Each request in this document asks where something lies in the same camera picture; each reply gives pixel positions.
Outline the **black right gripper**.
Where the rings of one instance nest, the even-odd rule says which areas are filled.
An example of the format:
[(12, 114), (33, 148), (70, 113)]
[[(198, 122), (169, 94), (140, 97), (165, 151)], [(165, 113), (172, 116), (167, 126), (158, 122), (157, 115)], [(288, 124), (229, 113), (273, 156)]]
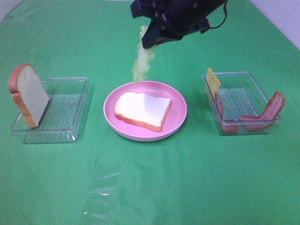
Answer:
[(221, 6), (227, 14), (226, 5), (226, 0), (135, 0), (130, 9), (134, 18), (151, 19), (142, 37), (144, 49), (150, 49), (197, 31), (205, 33), (212, 28), (207, 16)]

